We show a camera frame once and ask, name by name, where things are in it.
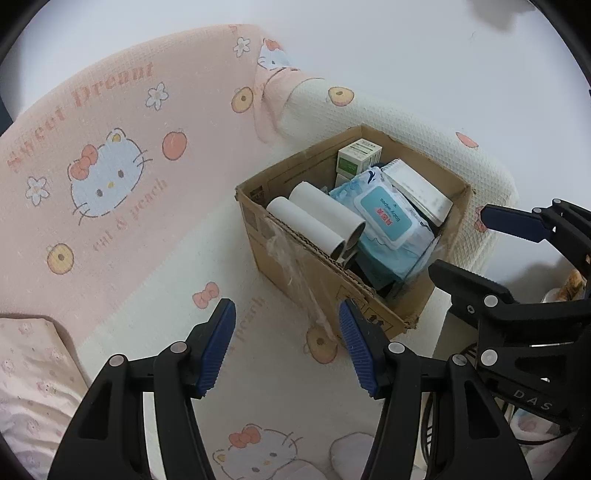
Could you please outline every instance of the open cardboard box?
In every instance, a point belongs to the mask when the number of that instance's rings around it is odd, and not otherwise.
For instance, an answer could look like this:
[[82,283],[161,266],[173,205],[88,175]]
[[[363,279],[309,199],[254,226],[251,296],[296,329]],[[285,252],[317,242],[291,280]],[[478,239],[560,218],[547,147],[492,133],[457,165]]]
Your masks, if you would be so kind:
[[419,315],[434,289],[427,270],[406,285],[395,298],[386,301],[353,272],[344,270],[306,238],[292,231],[265,210],[272,199],[279,196],[289,197],[292,189],[301,181],[307,181],[320,189],[327,187],[331,190],[335,185],[339,149],[360,138],[381,145],[382,162],[388,163],[395,158],[401,158],[453,201],[453,207],[440,230],[439,247],[429,263],[436,258],[448,260],[456,243],[460,223],[467,214],[472,189],[454,172],[366,125],[349,128],[257,173],[236,187],[236,200],[242,209],[256,266],[280,290],[300,305],[304,301],[297,289],[293,288],[290,279],[286,278],[288,273],[285,266],[268,250],[269,240],[277,232],[284,233],[287,241],[298,252],[298,269],[339,338],[339,304],[346,298],[352,298],[366,318],[379,323],[392,339],[409,327],[416,326]]

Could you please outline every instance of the green and white box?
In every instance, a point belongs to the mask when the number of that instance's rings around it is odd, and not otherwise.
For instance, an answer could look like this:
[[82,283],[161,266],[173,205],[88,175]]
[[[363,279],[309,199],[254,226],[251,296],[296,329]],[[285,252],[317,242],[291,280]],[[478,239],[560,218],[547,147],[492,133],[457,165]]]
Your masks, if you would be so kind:
[[382,147],[360,138],[339,150],[336,172],[351,180],[356,175],[379,162]]

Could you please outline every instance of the white paper roll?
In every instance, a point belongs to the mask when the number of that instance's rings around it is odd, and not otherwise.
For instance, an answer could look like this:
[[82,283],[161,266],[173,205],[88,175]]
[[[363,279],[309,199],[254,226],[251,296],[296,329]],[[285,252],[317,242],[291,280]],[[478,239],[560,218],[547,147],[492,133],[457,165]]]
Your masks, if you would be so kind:
[[267,206],[267,211],[298,233],[330,258],[337,259],[345,248],[345,240],[312,215],[285,197],[277,197]]
[[357,243],[365,228],[363,218],[306,181],[291,191],[290,201],[344,238],[346,249]]

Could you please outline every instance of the baby wipes package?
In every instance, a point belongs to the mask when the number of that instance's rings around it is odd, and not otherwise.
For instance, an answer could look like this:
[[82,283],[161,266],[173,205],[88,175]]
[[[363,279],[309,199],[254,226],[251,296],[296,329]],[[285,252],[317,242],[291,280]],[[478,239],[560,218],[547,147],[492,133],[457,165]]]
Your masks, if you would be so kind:
[[358,264],[377,290],[404,280],[434,241],[427,221],[378,167],[335,188],[330,196],[367,221],[358,243]]

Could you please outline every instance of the hello kitty face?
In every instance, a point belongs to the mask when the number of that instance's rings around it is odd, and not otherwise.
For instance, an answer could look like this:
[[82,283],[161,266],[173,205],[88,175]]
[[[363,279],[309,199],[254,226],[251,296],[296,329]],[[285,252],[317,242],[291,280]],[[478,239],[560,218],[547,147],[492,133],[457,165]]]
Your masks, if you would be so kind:
[[39,422],[35,419],[27,419],[27,430],[31,435],[39,435]]
[[31,325],[29,322],[22,322],[18,326],[18,331],[21,332],[21,335],[28,337],[33,333],[33,325]]
[[275,40],[269,40],[268,38],[263,40],[258,64],[267,70],[290,66],[287,55],[285,55],[281,46]]
[[63,354],[57,348],[46,348],[45,353],[52,362],[55,362],[57,364],[60,363],[64,357]]
[[213,453],[213,459],[232,480],[268,480],[297,456],[291,433],[248,424],[229,436],[230,447]]
[[57,393],[57,390],[53,385],[44,381],[37,382],[37,390],[39,390],[44,397],[49,397],[50,395],[55,395]]
[[151,161],[133,140],[115,128],[98,148],[87,145],[82,156],[69,166],[74,212],[85,217],[100,217],[113,211],[132,192]]
[[6,373],[9,377],[14,373],[14,364],[12,363],[12,360],[8,358],[2,360],[0,367],[2,367],[4,373]]
[[28,467],[28,469],[39,468],[41,466],[41,462],[39,462],[39,460],[33,457],[33,455],[30,453],[26,454],[24,457],[19,458],[19,460],[25,467]]

